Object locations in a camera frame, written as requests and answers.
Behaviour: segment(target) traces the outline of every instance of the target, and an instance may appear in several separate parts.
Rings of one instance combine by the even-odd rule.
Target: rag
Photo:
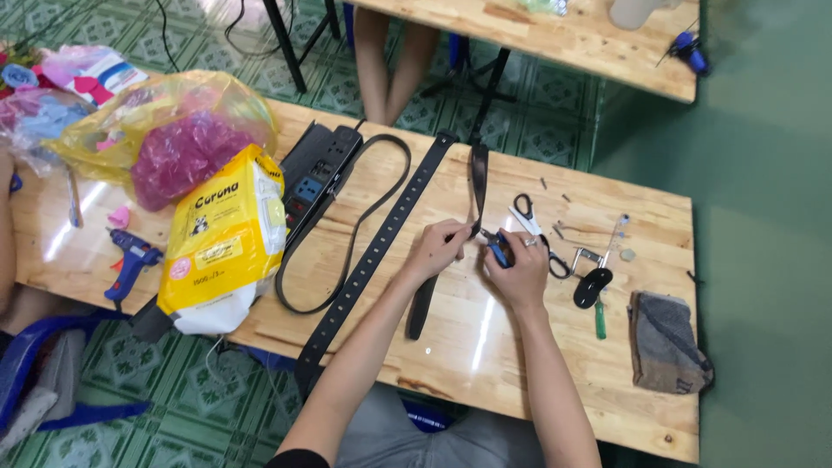
[[[633,384],[687,395],[714,380],[714,367],[696,347],[691,309],[678,297],[634,291],[630,307]]]

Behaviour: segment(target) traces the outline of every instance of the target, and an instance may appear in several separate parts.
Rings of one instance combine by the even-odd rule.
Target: blue pliers handle
[[[503,268],[511,268],[513,265],[510,261],[508,261],[506,254],[503,253],[503,248],[501,247],[508,245],[506,237],[500,232],[492,234],[485,229],[482,229],[481,232],[488,239],[488,248],[494,252],[494,258],[497,259],[497,263],[499,263]]]
[[[17,192],[23,188],[23,180],[18,174],[12,174],[12,183],[9,185],[9,192]]]

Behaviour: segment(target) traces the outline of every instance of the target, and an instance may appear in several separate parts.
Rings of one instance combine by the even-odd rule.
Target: belt strap
[[[311,314],[317,311],[324,310],[329,304],[334,301],[335,297],[341,292],[344,288],[344,280],[347,277],[347,273],[349,272],[349,264],[353,258],[353,247],[355,246],[355,238],[359,232],[359,227],[361,227],[361,223],[367,219],[373,212],[375,212],[379,207],[381,207],[393,194],[402,186],[405,179],[408,177],[408,173],[410,171],[410,148],[408,147],[407,143],[402,141],[401,138],[394,137],[393,135],[381,134],[376,135],[375,137],[370,138],[367,142],[355,153],[355,157],[350,164],[355,164],[356,161],[367,151],[367,148],[372,147],[375,143],[378,142],[391,142],[396,146],[402,148],[404,152],[404,171],[402,172],[401,177],[396,181],[396,183],[387,191],[384,195],[381,196],[380,199],[370,208],[367,208],[367,211],[361,214],[359,220],[355,223],[355,227],[353,227],[353,233],[349,238],[349,247],[347,247],[347,257],[344,259],[344,267],[341,268],[341,276],[338,279],[338,284],[332,289],[332,294],[326,298],[326,300],[321,303],[320,306],[314,307],[309,309],[308,311],[302,311],[300,309],[295,308],[291,304],[289,304],[289,300],[286,299],[286,296],[283,292],[283,275],[286,271],[286,266],[289,265],[289,259],[292,257],[292,254],[295,253],[300,243],[306,238],[306,235],[312,231],[312,228],[318,223],[318,220],[324,215],[326,209],[332,204],[332,201],[335,199],[335,194],[330,193],[321,203],[318,211],[312,217],[310,222],[306,223],[304,226],[304,230],[298,234],[295,240],[292,242],[291,245],[287,246],[286,250],[283,252],[283,260],[280,263],[280,268],[277,270],[277,275],[275,276],[275,294],[277,294],[277,298],[280,300],[280,303],[283,304],[287,309],[296,313],[296,314]]]
[[[480,226],[483,224],[485,189],[488,186],[488,147],[479,141],[471,146],[471,185],[478,212],[477,220],[471,226],[470,238],[474,239],[479,234]],[[416,290],[407,325],[407,335],[411,340],[418,340],[422,335],[424,321],[428,319],[428,309],[430,309],[433,289],[436,287],[438,279],[439,275],[432,276]]]
[[[304,345],[304,349],[300,352],[295,364],[295,379],[298,383],[300,395],[304,400],[312,391],[313,380],[319,371],[318,364],[335,338],[335,334],[338,333],[338,330],[346,321],[361,292],[364,291],[369,279],[375,273],[375,269],[384,259],[384,254],[387,253],[390,244],[393,243],[408,215],[416,206],[416,201],[421,197],[448,148],[457,140],[458,137],[453,133],[444,130],[439,131],[433,145],[418,165],[416,173],[404,187],[404,191],[393,205],[387,218],[384,219],[373,240],[367,246],[367,250],[355,265],[352,273],[349,274],[344,287],[339,291],[332,305],[329,306],[324,317],[321,318],[318,326]]]

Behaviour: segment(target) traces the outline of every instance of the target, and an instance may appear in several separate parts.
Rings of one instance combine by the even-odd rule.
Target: green screwdriver handle
[[[595,303],[595,336],[599,340],[607,338],[607,326],[604,325],[604,303],[601,299]]]

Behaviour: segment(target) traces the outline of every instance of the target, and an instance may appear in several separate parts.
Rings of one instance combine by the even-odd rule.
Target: gray pants
[[[347,426],[335,466],[533,468],[544,462],[531,421],[472,409],[447,430],[425,434],[396,390],[377,382]]]

